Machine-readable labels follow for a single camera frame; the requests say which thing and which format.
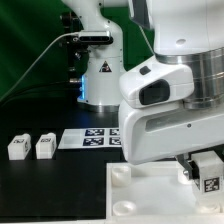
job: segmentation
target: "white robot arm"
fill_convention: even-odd
[[[62,0],[81,21],[87,35],[109,32],[110,45],[89,46],[88,69],[82,76],[82,94],[78,102],[95,112],[114,112],[122,101],[119,78],[123,67],[123,35],[121,28],[101,15],[102,7],[124,7],[127,0]]]
[[[130,0],[155,56],[120,79],[125,158],[139,164],[224,143],[224,2]]]

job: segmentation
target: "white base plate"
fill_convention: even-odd
[[[114,186],[113,169],[129,166],[131,183]],[[129,223],[224,223],[224,214],[200,214],[192,185],[178,181],[177,162],[152,162],[138,166],[128,163],[107,165],[107,220],[126,220]],[[128,216],[116,216],[114,205],[132,202],[136,212]]]

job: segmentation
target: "white cube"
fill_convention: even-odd
[[[17,135],[8,145],[9,160],[24,160],[31,149],[29,134]]]
[[[57,142],[56,135],[54,133],[41,135],[39,141],[36,144],[37,159],[52,159],[56,147]]]

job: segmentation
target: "cable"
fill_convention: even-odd
[[[69,82],[63,81],[63,82],[52,82],[52,83],[45,83],[45,84],[36,84],[36,85],[32,85],[23,89],[20,89],[16,92],[13,92],[11,94],[9,94],[8,96],[6,96],[1,102],[0,102],[0,107],[2,105],[4,105],[9,99],[16,97],[16,95],[20,94],[20,93],[24,93],[26,91],[30,91],[36,88],[43,88],[43,87],[48,87],[48,86],[54,86],[54,85],[61,85],[61,84],[69,84]]]
[[[31,64],[31,66],[26,70],[26,72],[19,78],[19,80],[0,98],[0,103],[14,91],[14,89],[20,84],[20,82],[23,81],[23,79],[27,76],[27,74],[31,71],[31,69],[44,56],[44,54],[52,47],[52,45],[54,45],[59,39],[66,37],[66,36],[72,36],[74,34],[75,33],[66,33],[66,34],[59,36],[54,41],[52,41],[51,44],[48,45],[48,47],[40,54],[40,56],[33,62],[33,64]]]
[[[35,92],[26,92],[26,91],[23,91],[23,92],[20,92],[20,93],[17,93],[17,94],[13,94],[13,95],[10,95],[8,96],[7,98],[4,99],[4,101],[2,101],[0,103],[0,107],[3,107],[6,103],[8,103],[9,101],[11,101],[13,98],[15,97],[19,97],[19,96],[23,96],[23,95],[26,95],[26,94],[35,94],[35,93],[48,93],[48,92],[59,92],[59,91],[69,91],[69,90],[79,90],[79,88],[63,88],[63,89],[54,89],[54,90],[46,90],[46,91],[35,91]]]
[[[141,26],[139,26],[139,29],[141,30],[141,33],[142,33],[142,35],[143,35],[143,37],[144,37],[144,39],[145,39],[146,44],[147,44],[148,47],[149,47],[150,52],[152,53],[152,55],[155,55],[155,52],[153,51],[153,49],[152,49],[152,47],[151,47],[151,45],[150,45],[150,43],[149,43],[149,41],[148,41],[148,39],[147,39],[147,37],[146,37],[146,35],[145,35],[144,30],[142,29]]]

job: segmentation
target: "warning label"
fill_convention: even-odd
[[[100,69],[99,72],[112,72],[110,69],[110,66],[108,65],[108,63],[105,61]]]

